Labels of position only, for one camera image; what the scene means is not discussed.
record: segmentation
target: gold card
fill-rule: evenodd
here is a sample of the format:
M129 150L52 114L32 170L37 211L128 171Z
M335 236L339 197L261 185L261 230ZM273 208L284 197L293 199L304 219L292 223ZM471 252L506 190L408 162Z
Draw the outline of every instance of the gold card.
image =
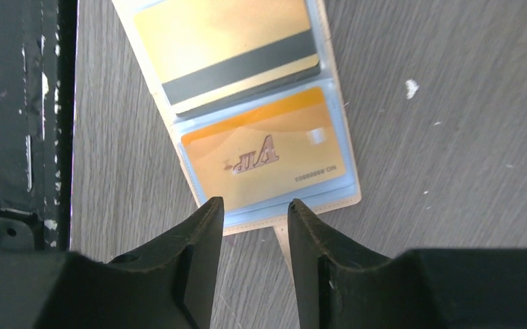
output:
M175 112L319 72L304 0L165 0L134 24Z
M227 211L345 174L320 87L183 135L181 143L207 198Z

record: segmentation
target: orange vip card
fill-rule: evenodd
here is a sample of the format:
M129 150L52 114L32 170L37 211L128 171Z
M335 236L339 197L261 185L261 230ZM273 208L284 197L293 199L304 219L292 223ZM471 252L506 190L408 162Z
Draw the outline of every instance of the orange vip card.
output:
M314 87L185 134L207 198L227 211L345 174L323 91Z

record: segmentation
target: wood grain surface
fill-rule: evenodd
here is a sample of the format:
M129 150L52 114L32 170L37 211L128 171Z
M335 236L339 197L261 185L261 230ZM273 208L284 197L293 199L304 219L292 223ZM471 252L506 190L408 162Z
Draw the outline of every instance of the wood grain surface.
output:
M110 0L80 5L71 247L110 260L195 205ZM387 256L527 246L527 1L326 5L363 200L321 217ZM213 307L212 328L299 326L271 228L223 238Z

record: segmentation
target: black metal frame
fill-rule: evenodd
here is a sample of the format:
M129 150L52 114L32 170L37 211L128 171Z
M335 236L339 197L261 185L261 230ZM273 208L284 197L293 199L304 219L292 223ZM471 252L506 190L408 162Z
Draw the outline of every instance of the black metal frame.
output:
M0 249L68 246L76 29L76 0L0 0Z

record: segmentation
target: card holder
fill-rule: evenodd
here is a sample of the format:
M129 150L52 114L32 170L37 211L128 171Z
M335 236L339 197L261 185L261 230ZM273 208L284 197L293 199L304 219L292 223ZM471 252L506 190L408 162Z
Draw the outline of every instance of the card holder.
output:
M323 0L112 0L197 205L224 234L360 201Z

